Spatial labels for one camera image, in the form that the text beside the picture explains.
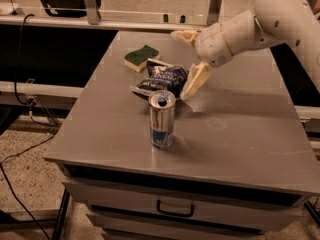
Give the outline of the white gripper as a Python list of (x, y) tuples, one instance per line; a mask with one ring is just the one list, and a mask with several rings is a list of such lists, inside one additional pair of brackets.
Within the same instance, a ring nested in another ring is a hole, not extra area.
[(204, 61), (190, 67), (187, 81), (180, 94), (182, 100), (194, 96), (206, 83), (211, 76), (211, 66), (220, 67), (233, 57), (223, 26), (219, 23), (203, 29), (200, 34), (196, 30), (178, 30), (173, 31), (171, 37), (188, 46), (195, 43), (196, 53), (199, 59)]

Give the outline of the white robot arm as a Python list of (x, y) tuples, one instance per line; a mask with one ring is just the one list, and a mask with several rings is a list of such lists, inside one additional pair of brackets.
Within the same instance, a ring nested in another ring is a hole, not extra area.
[(320, 91), (320, 24), (307, 0), (256, 0), (247, 10), (224, 23), (201, 31), (171, 33), (173, 39), (192, 47), (201, 63), (191, 74), (180, 97), (187, 100), (206, 83), (213, 67), (220, 67), (240, 53), (287, 44)]

